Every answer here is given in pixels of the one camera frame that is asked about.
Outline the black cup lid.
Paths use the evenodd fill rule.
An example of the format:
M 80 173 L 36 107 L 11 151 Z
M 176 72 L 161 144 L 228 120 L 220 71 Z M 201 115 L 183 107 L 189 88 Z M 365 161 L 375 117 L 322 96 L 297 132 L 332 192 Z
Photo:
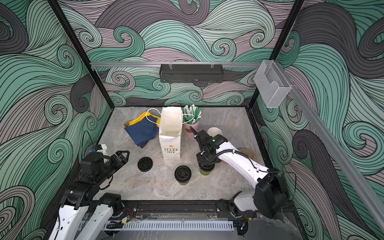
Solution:
M 143 157 L 138 161 L 138 169 L 141 172 L 148 172 L 153 167 L 153 160 L 149 157 Z
M 177 182 L 188 182 L 191 179 L 192 171 L 188 166 L 179 166 L 175 169 L 174 175 Z

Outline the yellow cloth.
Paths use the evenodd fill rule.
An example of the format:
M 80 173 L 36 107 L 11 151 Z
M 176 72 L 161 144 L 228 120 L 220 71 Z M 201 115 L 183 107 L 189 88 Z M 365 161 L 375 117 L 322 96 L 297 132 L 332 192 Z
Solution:
M 140 121 L 142 121 L 143 119 L 146 119 L 146 118 L 149 118 L 149 117 L 152 117 L 154 120 L 153 120 L 153 122 L 155 122 L 156 124 L 159 124 L 160 123 L 160 121 L 161 121 L 161 118 L 160 117 L 157 117 L 157 116 L 155 116 L 155 115 L 152 115 L 150 112 L 148 112 L 148 113 L 142 113 L 138 118 L 136 118 L 135 120 L 131 120 L 131 121 L 129 121 L 129 122 L 126 122 L 125 124 L 124 124 L 124 126 L 125 127 L 127 127 L 127 126 L 132 126 L 132 125 L 134 125 L 134 124 L 136 124 L 136 123 L 138 123 L 138 122 L 140 122 Z

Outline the pink cup holder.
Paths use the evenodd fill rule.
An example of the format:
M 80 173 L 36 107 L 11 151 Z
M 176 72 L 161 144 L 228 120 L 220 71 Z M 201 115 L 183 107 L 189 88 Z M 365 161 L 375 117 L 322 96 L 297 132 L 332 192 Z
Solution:
M 195 124 L 184 124 L 184 134 L 186 135 L 187 138 L 194 138 L 195 135 L 199 132 L 199 124 L 200 123 L 195 123 Z

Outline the black wall shelf tray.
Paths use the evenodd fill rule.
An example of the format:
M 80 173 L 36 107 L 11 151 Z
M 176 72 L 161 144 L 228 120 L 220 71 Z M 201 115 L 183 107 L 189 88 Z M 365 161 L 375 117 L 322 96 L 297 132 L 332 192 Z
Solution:
M 162 64 L 159 75 L 164 83 L 220 83 L 224 69 L 214 64 Z

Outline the white paper takeout bag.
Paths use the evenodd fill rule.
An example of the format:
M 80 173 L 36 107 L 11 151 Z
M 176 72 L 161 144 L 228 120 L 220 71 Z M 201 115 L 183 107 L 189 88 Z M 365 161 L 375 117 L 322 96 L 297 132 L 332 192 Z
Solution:
M 148 112 L 156 110 L 160 116 L 160 122 L 151 121 Z M 176 160 L 181 156 L 181 135 L 183 128 L 183 111 L 181 107 L 163 107 L 162 111 L 155 108 L 147 110 L 146 119 L 159 128 L 159 141 L 164 160 Z

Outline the navy blue cloth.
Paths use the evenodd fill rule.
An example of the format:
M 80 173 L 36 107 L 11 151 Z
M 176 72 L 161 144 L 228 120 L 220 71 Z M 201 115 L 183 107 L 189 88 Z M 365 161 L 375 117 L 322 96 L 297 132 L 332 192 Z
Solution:
M 153 120 L 152 117 L 147 117 L 132 126 L 124 127 L 136 146 L 144 148 L 148 141 L 155 138 L 158 134 L 159 127 Z

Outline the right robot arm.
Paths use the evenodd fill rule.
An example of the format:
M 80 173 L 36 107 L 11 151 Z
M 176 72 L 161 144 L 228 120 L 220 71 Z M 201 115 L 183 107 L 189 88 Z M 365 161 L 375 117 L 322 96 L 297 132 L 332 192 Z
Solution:
M 215 164 L 225 162 L 253 187 L 253 193 L 238 192 L 229 200 L 228 208 L 235 218 L 252 211 L 272 219 L 284 207 L 289 191 L 283 171 L 256 163 L 220 134 L 212 137 L 204 130 L 197 132 L 193 127 L 190 130 L 201 150 L 196 154 L 200 169 L 208 171 Z

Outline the brown pulp cup carrier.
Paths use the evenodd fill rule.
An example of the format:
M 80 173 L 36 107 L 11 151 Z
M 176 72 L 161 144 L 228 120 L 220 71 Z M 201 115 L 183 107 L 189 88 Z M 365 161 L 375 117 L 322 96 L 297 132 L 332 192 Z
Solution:
M 239 148 L 239 151 L 241 153 L 249 156 L 249 158 L 251 160 L 253 160 L 254 162 L 258 162 L 257 154 L 253 150 L 250 150 L 250 149 L 247 149 L 247 148 Z

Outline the stack of paper cups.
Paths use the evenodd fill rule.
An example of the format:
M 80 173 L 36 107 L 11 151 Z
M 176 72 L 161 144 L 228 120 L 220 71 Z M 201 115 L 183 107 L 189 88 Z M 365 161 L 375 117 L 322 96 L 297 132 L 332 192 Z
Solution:
M 215 137 L 216 135 L 222 135 L 223 132 L 221 129 L 217 128 L 217 127 L 211 127 L 208 129 L 207 131 L 208 135 L 210 137 Z

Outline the clear acrylic wall holder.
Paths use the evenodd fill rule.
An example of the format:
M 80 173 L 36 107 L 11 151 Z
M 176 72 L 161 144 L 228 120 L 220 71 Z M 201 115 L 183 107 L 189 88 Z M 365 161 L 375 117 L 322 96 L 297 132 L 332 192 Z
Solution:
M 254 82 L 269 109 L 278 108 L 292 89 L 283 66 L 273 60 L 260 64 Z

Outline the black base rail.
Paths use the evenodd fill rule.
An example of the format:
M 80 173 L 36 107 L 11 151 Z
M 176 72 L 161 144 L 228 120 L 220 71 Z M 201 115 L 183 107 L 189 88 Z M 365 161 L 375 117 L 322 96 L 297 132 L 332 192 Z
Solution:
M 154 217 L 205 216 L 211 219 L 241 220 L 256 218 L 260 211 L 247 210 L 241 212 L 229 200 L 123 200 L 121 219 L 131 216 L 132 219 L 144 220 Z

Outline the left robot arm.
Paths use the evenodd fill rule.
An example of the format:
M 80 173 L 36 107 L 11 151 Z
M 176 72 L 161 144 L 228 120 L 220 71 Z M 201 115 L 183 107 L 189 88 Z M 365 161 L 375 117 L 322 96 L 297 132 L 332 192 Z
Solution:
M 58 218 L 50 240 L 95 240 L 111 217 L 123 213 L 121 195 L 105 193 L 88 223 L 77 235 L 94 196 L 102 190 L 100 185 L 113 179 L 114 173 L 128 163 L 129 155 L 129 151 L 117 151 L 110 157 L 94 152 L 81 160 L 80 177 L 66 188 L 60 200 Z

